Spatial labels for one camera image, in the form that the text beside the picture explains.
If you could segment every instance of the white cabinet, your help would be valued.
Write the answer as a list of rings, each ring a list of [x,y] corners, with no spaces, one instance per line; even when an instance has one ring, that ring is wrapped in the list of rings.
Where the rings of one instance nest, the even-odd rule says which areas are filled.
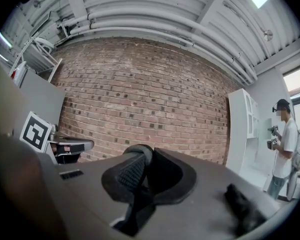
[[[230,106],[230,144],[226,167],[237,174],[244,165],[246,151],[253,153],[259,136],[258,104],[244,89],[228,95]]]

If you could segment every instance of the backpack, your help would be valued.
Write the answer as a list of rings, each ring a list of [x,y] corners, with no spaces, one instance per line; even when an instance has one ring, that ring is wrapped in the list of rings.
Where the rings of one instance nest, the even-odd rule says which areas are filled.
[[[296,142],[296,148],[292,156],[292,169],[294,171],[299,171],[300,170],[300,130],[298,130],[298,139]]]

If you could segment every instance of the gray panel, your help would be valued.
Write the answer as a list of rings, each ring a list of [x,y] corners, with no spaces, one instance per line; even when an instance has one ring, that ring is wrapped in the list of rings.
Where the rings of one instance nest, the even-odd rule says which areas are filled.
[[[14,126],[14,136],[20,136],[22,127],[30,111],[50,124],[58,125],[65,91],[47,82],[34,72],[28,70],[23,78],[20,90],[27,103]]]

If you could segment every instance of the jeans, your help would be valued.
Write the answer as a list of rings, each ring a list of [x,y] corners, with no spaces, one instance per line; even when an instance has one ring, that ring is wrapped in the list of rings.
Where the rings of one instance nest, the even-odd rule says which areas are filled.
[[[267,191],[269,196],[271,196],[274,200],[277,200],[280,190],[285,185],[287,179],[288,179],[288,177],[278,178],[278,177],[272,176],[272,179],[271,179],[268,191]]]

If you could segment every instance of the person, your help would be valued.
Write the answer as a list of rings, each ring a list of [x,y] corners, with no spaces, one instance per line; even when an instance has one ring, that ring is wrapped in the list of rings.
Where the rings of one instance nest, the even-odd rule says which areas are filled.
[[[280,99],[277,102],[276,115],[281,117],[281,121],[285,121],[285,127],[282,136],[276,131],[274,134],[278,137],[280,145],[274,144],[273,150],[277,150],[274,166],[272,169],[272,179],[267,193],[275,200],[285,185],[292,167],[292,156],[297,147],[298,128],[295,120],[291,116],[289,102]]]

